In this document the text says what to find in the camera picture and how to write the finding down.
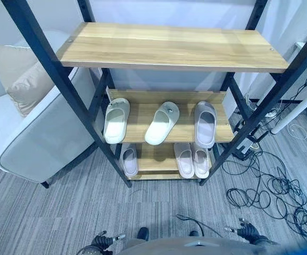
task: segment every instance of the metal shelf post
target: metal shelf post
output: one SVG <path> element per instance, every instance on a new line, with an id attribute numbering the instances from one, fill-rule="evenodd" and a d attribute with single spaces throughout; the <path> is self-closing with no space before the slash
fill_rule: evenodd
<path id="1" fill-rule="evenodd" d="M 67 70 L 57 59 L 27 1 L 1 1 L 24 36 L 25 40 L 41 62 L 42 66 L 51 77 L 57 88 L 60 90 L 61 94 L 65 97 L 70 107 L 85 126 L 89 134 L 93 137 L 98 147 L 102 150 L 102 152 L 104 152 L 105 156 L 119 174 L 121 179 L 125 182 L 127 187 L 131 187 L 132 183 L 127 180 L 110 146 L 105 143 L 100 130 L 96 129 L 94 116 L 88 111 L 73 84 L 69 80 Z"/>
<path id="2" fill-rule="evenodd" d="M 203 186 L 208 179 L 217 171 L 224 161 L 235 151 L 237 146 L 254 130 L 264 116 L 272 109 L 278 100 L 287 92 L 293 83 L 300 77 L 307 68 L 307 42 L 291 62 L 287 70 L 276 82 L 262 103 L 246 121 L 246 124 L 238 131 L 229 146 L 224 150 L 215 164 L 210 169 L 210 174 L 206 179 L 202 179 L 200 186 Z"/>

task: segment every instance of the slipper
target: slipper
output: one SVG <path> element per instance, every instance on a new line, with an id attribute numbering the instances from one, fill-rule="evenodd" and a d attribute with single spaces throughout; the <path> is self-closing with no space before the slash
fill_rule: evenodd
<path id="1" fill-rule="evenodd" d="M 191 151 L 196 176 L 201 179 L 207 178 L 210 169 L 208 149 L 201 148 L 193 142 Z"/>
<path id="2" fill-rule="evenodd" d="M 130 103 L 126 99 L 117 98 L 109 103 L 104 126 L 104 137 L 107 143 L 113 145 L 125 138 L 129 113 Z"/>
<path id="3" fill-rule="evenodd" d="M 195 143 L 201 148 L 212 148 L 215 143 L 217 113 L 211 104 L 201 101 L 195 109 Z"/>
<path id="4" fill-rule="evenodd" d="M 179 109 L 175 103 L 165 102 L 154 114 L 145 134 L 145 141 L 151 145 L 161 144 L 179 119 Z"/>
<path id="5" fill-rule="evenodd" d="M 133 177 L 138 173 L 138 157 L 135 143 L 124 143 L 121 147 L 120 163 L 127 177 Z"/>
<path id="6" fill-rule="evenodd" d="M 192 178 L 195 170 L 190 143 L 175 143 L 173 147 L 180 175 L 186 179 Z"/>

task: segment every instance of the gray carpet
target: gray carpet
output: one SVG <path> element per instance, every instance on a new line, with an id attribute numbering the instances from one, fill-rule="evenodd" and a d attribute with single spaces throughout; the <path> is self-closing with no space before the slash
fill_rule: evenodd
<path id="1" fill-rule="evenodd" d="M 233 115 L 231 123 L 237 116 Z M 307 110 L 293 123 L 307 131 Z M 267 136 L 261 146 L 285 162 L 289 177 L 299 179 L 307 194 L 307 139 L 296 140 L 283 129 L 276 136 Z M 272 163 L 262 161 L 265 171 L 272 168 Z M 228 188 L 256 185 L 251 174 L 235 177 L 218 170 L 203 187 L 196 180 L 134 181 L 129 189 L 97 149 L 50 182 L 50 189 L 45 190 L 0 171 L 0 254 L 75 254 L 102 230 L 110 236 L 124 232 L 131 238 L 140 227 L 147 226 L 151 239 L 157 239 L 187 236 L 197 229 L 194 223 L 177 220 L 176 214 L 194 217 L 233 240 L 240 238 L 223 227 L 238 227 L 238 218 L 244 217 L 261 234 L 281 244 L 304 241 L 284 220 L 271 219 L 255 208 L 236 209 L 228 203 Z M 216 237 L 208 229 L 205 235 Z M 113 245 L 112 250 L 119 251 L 123 244 Z"/>

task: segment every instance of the beige cushion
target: beige cushion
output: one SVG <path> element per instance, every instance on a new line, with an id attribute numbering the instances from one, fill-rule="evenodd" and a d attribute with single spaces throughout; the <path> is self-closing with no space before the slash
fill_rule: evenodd
<path id="1" fill-rule="evenodd" d="M 53 87 L 52 79 L 41 63 L 37 62 L 8 87 L 6 92 L 22 116 L 25 117 Z"/>
<path id="2" fill-rule="evenodd" d="M 5 90 L 36 62 L 29 47 L 0 45 L 0 81 Z"/>
<path id="3" fill-rule="evenodd" d="M 0 81 L 23 117 L 54 83 L 29 47 L 0 45 Z"/>

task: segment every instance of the shelf board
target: shelf board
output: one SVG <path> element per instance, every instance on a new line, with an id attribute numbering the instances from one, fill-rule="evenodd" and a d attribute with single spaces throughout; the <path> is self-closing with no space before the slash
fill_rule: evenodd
<path id="1" fill-rule="evenodd" d="M 176 103 L 180 111 L 180 116 L 164 143 L 195 141 L 194 109 L 196 103 L 199 101 L 212 103 L 217 111 L 215 141 L 226 143 L 234 138 L 233 131 L 221 104 L 226 92 L 155 92 L 116 89 L 109 89 L 108 92 L 111 100 L 115 98 L 126 98 L 130 102 L 130 114 L 127 120 L 126 135 L 122 142 L 146 142 L 145 133 L 153 120 L 156 110 L 165 101 Z"/>
<path id="2" fill-rule="evenodd" d="M 283 73 L 288 63 L 256 30 L 82 23 L 64 66 Z"/>
<path id="3" fill-rule="evenodd" d="M 131 180 L 184 179 L 180 176 L 173 144 L 158 146 L 146 143 L 136 144 L 139 172 Z"/>

